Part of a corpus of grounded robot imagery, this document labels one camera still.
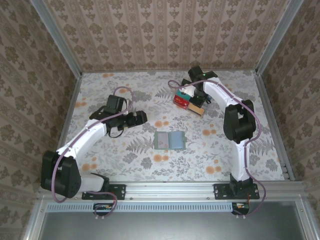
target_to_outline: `purple cable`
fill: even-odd
[[[256,207],[256,209],[254,209],[252,212],[246,214],[245,216],[250,216],[252,214],[254,214],[260,207],[261,205],[264,203],[265,199],[266,199],[266,196],[267,196],[267,190],[265,188],[265,186],[263,185],[263,183],[259,180],[257,180],[254,176],[251,175],[251,173],[248,171],[248,162],[247,162],[247,145],[255,140],[257,140],[260,135],[261,135],[261,124],[260,124],[260,121],[257,117],[257,115],[248,107],[246,106],[245,104],[243,104],[241,101],[239,101],[238,99],[236,99],[227,89],[226,87],[223,85],[223,84],[220,84],[219,82],[216,82],[216,81],[213,81],[213,80],[199,80],[199,81],[195,81],[193,83],[190,83],[190,84],[186,84],[186,85],[183,85],[181,86],[177,81],[175,80],[170,80],[168,81],[168,86],[172,89],[183,89],[185,87],[188,87],[188,86],[192,86],[192,85],[195,85],[195,84],[199,84],[199,83],[203,83],[203,82],[209,82],[209,83],[213,83],[213,84],[216,84],[217,86],[219,86],[223,91],[226,92],[226,94],[228,94],[229,97],[231,97],[234,101],[236,101],[238,104],[240,104],[243,108],[245,108],[246,110],[248,110],[249,113],[252,114],[252,116],[254,117],[254,119],[256,120],[256,123],[258,125],[258,134],[254,137],[254,138],[251,138],[250,140],[248,140],[247,142],[245,142],[244,144],[244,167],[245,167],[245,171],[246,173],[248,174],[248,176],[250,178],[252,178],[255,182],[257,182],[262,188],[263,188],[263,197],[261,199],[261,202],[259,203],[259,205]],[[177,84],[178,86],[172,86],[170,85],[170,83],[175,83]]]
[[[63,158],[63,157],[66,155],[66,153],[69,151],[69,148],[72,148],[72,146],[73,146],[87,131],[89,131],[89,130],[90,130],[91,128],[93,128],[95,125],[97,125],[97,124],[99,124],[99,123],[102,123],[102,122],[104,122],[104,121],[106,121],[106,120],[109,120],[109,119],[118,117],[118,116],[124,114],[126,111],[128,111],[128,110],[132,107],[132,105],[133,105],[133,103],[134,103],[134,93],[131,91],[131,89],[130,89],[129,87],[126,87],[126,86],[119,86],[119,87],[117,87],[117,88],[114,90],[113,95],[116,94],[116,91],[117,91],[118,89],[127,89],[127,90],[131,93],[131,98],[132,98],[132,99],[131,99],[131,103],[129,104],[129,106],[128,106],[125,110],[123,110],[122,112],[119,112],[119,113],[117,113],[117,114],[115,114],[115,115],[112,115],[112,116],[105,117],[105,118],[103,118],[103,119],[101,119],[101,120],[99,120],[99,121],[96,121],[95,123],[91,124],[88,128],[86,128],[85,130],[83,130],[83,131],[70,143],[69,147],[66,148],[66,149],[63,151],[63,153],[59,156],[59,158],[57,159],[56,164],[54,165],[54,168],[53,168],[52,179],[51,179],[51,194],[52,194],[53,200],[54,200],[56,203],[60,204],[60,203],[63,203],[65,200],[67,200],[66,197],[65,197],[64,199],[62,199],[62,200],[57,199],[56,192],[55,192],[55,181],[56,181],[56,175],[57,175],[58,166],[59,166],[62,158]],[[92,192],[90,192],[90,193],[92,193],[92,194],[102,194],[102,193],[98,193],[98,192],[95,192],[95,191],[92,191]],[[112,195],[113,193],[108,192],[108,193],[103,193],[103,194]]]
[[[106,215],[104,215],[104,217],[107,217],[109,216],[117,207],[117,204],[118,204],[118,198],[115,194],[113,194],[112,192],[99,192],[99,191],[87,191],[87,193],[89,194],[98,194],[98,195],[101,195],[101,194],[107,194],[107,195],[111,195],[113,198],[114,198],[114,205],[112,206],[110,212],[108,212]],[[105,206],[106,204],[99,204],[98,206],[95,207],[94,209],[94,215],[98,216],[97,214],[97,209],[100,208],[101,206]]]

